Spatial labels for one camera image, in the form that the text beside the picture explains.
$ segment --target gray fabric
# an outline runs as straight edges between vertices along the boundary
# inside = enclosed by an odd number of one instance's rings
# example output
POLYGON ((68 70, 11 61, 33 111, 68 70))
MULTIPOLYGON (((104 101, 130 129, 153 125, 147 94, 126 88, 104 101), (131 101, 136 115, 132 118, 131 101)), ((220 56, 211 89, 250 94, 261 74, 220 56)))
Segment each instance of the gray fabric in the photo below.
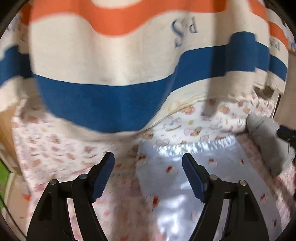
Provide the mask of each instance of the gray fabric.
POLYGON ((260 147, 263 161, 273 177, 290 165, 295 157, 295 150, 289 143, 277 137, 279 125, 273 119, 249 114, 247 129, 250 137, 260 147))

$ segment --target black cable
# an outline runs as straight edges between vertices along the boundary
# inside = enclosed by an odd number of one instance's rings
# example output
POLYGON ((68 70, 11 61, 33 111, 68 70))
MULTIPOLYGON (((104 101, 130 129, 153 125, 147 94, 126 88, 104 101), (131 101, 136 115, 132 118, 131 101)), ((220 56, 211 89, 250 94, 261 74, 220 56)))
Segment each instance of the black cable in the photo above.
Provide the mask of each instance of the black cable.
POLYGON ((11 216, 11 214, 10 214, 10 212, 9 212, 9 210, 8 210, 8 208, 7 208, 7 206, 6 206, 5 202, 4 202, 4 200, 3 200, 3 198, 1 197, 1 195, 0 195, 0 200, 1 200, 1 202, 3 203, 3 206, 4 206, 4 208, 6 209, 8 215, 9 215, 9 217, 11 218, 12 222, 14 223, 14 225, 15 225, 15 226, 17 227, 17 229, 21 232, 21 234, 22 234, 25 238, 27 238, 26 235, 25 235, 25 234, 22 232, 22 230, 20 229, 20 227, 17 225, 17 223, 15 222, 15 220, 13 219, 13 217, 11 216))

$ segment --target orange stripe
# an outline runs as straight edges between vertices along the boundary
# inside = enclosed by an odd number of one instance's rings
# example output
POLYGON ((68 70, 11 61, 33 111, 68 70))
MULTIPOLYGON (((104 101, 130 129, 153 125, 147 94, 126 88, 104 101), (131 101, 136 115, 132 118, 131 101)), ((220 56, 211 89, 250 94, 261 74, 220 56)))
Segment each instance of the orange stripe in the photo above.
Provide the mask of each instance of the orange stripe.
POLYGON ((95 6, 90 0, 36 0, 31 21, 60 13, 75 13, 86 19, 93 29, 105 35, 127 34, 157 14, 181 10, 189 12, 222 12, 226 0, 142 0, 120 9, 95 6))
POLYGON ((258 0, 249 0, 252 13, 267 21, 266 8, 258 0))
POLYGON ((22 24, 28 25, 31 5, 29 3, 26 3, 20 11, 22 13, 22 19, 21 19, 22 24))
POLYGON ((283 30, 275 23, 268 21, 270 35, 280 40, 286 47, 289 48, 288 39, 286 38, 283 30))

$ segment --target blue gripper pad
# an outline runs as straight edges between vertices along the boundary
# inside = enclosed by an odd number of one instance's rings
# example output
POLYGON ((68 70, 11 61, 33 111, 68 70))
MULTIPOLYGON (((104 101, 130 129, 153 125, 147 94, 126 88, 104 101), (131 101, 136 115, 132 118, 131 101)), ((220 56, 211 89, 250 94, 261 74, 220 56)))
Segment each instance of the blue gripper pad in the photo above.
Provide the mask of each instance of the blue gripper pad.
POLYGON ((196 198, 205 203, 205 192, 209 187, 207 170, 196 163, 190 153, 186 153, 182 157, 182 167, 188 178, 190 186, 196 198))
POLYGON ((92 194, 92 199, 94 201, 100 198, 103 191, 107 185, 111 172, 115 165, 115 157, 113 153, 107 152, 98 166, 102 165, 99 174, 94 182, 94 190, 92 194))

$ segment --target bed sheet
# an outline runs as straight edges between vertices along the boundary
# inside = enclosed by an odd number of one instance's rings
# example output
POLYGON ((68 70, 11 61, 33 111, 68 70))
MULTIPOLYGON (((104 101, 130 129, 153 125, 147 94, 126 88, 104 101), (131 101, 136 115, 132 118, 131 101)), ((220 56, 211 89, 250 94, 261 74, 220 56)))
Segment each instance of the bed sheet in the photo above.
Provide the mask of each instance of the bed sheet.
MULTIPOLYGON (((31 190, 28 223, 51 179, 73 180, 111 151, 115 155, 115 168, 102 197, 94 203, 106 236, 120 241, 165 240, 150 216, 151 210, 145 204, 135 174, 139 142, 144 139, 153 145, 168 145, 223 138, 230 133, 242 133, 248 113, 269 116, 273 108, 273 102, 260 99, 255 93, 249 102, 210 99, 188 106, 135 136, 110 142, 86 142, 55 133, 57 118, 45 109, 39 98, 22 100, 13 117, 13 134, 19 163, 31 190)), ((246 135, 238 136, 238 141, 272 190, 284 228, 295 210, 292 199, 295 168, 291 165, 274 180, 265 169, 255 144, 246 135)), ((82 240, 71 201, 69 212, 75 238, 82 240)))

